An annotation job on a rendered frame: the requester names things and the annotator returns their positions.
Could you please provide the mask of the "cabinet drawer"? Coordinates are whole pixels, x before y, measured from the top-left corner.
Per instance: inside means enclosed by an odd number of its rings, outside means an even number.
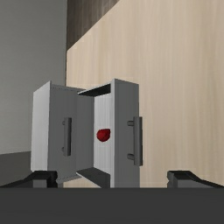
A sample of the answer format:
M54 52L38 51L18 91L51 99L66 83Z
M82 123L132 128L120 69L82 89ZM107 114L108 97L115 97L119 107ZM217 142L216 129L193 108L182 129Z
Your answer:
M139 85L113 79L80 92L94 104L94 170L105 176L107 188L138 188L143 165L143 118L139 115ZM98 130L110 129L106 142Z

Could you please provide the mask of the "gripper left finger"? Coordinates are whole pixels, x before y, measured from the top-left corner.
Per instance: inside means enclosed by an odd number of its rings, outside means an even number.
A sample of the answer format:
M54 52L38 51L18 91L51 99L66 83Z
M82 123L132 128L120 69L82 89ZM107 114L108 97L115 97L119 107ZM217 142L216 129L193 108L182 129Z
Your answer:
M24 179L1 185L1 188L57 188L57 177L56 171L34 171Z

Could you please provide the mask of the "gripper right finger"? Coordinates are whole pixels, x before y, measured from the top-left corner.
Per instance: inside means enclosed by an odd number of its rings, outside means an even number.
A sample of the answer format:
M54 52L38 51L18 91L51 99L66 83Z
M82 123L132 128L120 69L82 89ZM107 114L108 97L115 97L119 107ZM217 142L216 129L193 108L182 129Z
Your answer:
M168 171L168 188L224 188L219 185L197 177L191 171Z

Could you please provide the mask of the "red rounded object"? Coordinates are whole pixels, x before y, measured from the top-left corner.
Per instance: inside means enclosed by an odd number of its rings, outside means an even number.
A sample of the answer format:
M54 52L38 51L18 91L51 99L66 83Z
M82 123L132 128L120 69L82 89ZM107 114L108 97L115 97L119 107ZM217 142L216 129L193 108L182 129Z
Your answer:
M97 131L96 137L101 142L106 142L110 138L110 129L99 129Z

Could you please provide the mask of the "cabinet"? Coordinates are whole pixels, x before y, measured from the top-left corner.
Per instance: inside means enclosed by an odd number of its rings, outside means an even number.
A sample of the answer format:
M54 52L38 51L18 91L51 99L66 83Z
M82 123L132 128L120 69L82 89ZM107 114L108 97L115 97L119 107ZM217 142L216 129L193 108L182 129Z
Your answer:
M31 170L56 172L59 184L94 166L94 99L47 82L33 93Z

